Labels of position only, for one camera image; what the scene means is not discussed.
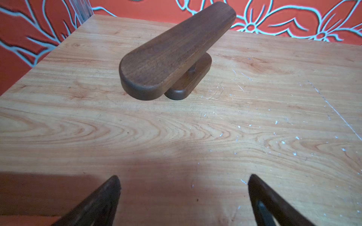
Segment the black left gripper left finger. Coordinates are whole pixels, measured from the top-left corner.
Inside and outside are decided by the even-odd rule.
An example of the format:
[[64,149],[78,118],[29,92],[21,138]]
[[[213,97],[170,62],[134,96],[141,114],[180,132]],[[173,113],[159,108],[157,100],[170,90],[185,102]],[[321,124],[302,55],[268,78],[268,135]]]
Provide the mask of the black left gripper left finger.
[[113,175],[54,226],[112,226],[121,194],[118,176]]

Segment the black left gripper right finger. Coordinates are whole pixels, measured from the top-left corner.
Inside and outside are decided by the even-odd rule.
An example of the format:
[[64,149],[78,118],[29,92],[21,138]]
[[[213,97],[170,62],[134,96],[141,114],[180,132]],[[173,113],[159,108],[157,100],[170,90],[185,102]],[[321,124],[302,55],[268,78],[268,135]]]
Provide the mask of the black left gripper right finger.
[[248,193],[258,226],[314,225],[255,174],[249,178]]

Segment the dark wooden watch stand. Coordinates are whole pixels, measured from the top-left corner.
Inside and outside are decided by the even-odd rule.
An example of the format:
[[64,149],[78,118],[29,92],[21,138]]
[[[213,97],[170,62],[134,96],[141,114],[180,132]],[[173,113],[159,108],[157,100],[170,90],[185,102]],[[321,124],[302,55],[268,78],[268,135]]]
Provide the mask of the dark wooden watch stand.
[[119,64],[124,91],[138,100],[182,100],[210,70],[207,51],[231,28],[235,10],[216,2],[126,54]]

